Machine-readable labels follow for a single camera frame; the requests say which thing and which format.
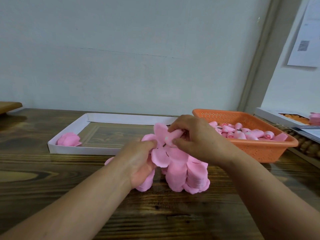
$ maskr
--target gray wall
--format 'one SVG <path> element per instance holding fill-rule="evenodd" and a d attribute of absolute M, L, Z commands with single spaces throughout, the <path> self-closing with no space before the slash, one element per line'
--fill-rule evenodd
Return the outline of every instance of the gray wall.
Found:
<path fill-rule="evenodd" d="M 2 0 L 0 100 L 236 110 L 270 0 Z"/>

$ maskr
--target hand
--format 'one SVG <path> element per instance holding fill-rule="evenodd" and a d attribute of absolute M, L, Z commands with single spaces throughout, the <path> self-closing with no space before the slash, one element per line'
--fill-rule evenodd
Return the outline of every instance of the hand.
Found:
<path fill-rule="evenodd" d="M 157 141 L 132 141 L 125 145 L 115 156 L 129 169 L 131 187 L 141 185 L 156 165 L 151 161 L 149 151 L 157 147 Z"/>
<path fill-rule="evenodd" d="M 222 137 L 205 119 L 192 115 L 182 115 L 169 127 L 168 132 L 176 129 L 186 133 L 172 142 L 182 151 L 209 164 L 223 167 L 242 151 Z"/>

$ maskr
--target white box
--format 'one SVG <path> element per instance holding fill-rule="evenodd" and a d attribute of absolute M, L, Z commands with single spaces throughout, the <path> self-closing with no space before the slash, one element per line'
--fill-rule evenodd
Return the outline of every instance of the white box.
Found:
<path fill-rule="evenodd" d="M 291 111 L 291 110 L 272 110 L 272 109 L 266 109 L 266 108 L 256 108 L 254 113 L 254 115 L 257 115 L 272 123 L 281 124 L 288 128 L 296 127 L 298 125 L 306 125 L 299 121 L 285 117 L 281 114 L 299 115 L 305 118 L 309 118 L 308 114 L 300 113 L 297 111 Z"/>
<path fill-rule="evenodd" d="M 162 123 L 172 124 L 177 117 L 114 114 L 114 113 L 86 113 L 72 122 L 48 142 L 49 152 L 53 154 L 82 154 L 82 155 L 116 155 L 120 148 L 100 148 L 84 146 L 56 145 L 58 139 L 65 133 L 79 134 L 90 122 L 129 124 L 129 125 L 154 125 Z"/>

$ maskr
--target brown wooden surface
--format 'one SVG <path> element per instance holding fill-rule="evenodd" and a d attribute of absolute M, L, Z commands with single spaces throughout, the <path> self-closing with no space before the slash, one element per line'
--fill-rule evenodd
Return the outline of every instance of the brown wooden surface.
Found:
<path fill-rule="evenodd" d="M 22 107 L 22 103 L 19 102 L 2 102 L 0 101 L 0 114 L 9 112 L 14 109 Z"/>
<path fill-rule="evenodd" d="M 106 156 L 48 152 L 46 143 L 84 113 L 23 109 L 0 115 L 0 233 L 103 166 Z M 289 151 L 265 166 L 320 209 L 319 169 Z M 132 190 L 96 239 L 263 239 L 228 176 L 216 167 L 208 171 L 209 189 L 191 195 L 172 192 L 157 170 L 151 189 Z"/>

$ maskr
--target orange plastic basket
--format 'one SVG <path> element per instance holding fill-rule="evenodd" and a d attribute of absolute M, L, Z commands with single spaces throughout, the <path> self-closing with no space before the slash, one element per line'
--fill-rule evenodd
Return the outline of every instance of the orange plastic basket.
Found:
<path fill-rule="evenodd" d="M 194 109 L 192 113 L 208 122 L 216 121 L 233 125 L 241 123 L 243 127 L 251 130 L 272 131 L 275 135 L 282 133 L 281 130 L 248 113 L 212 109 Z M 274 163 L 288 147 L 298 146 L 296 138 L 290 135 L 286 141 L 228 140 L 260 163 Z"/>

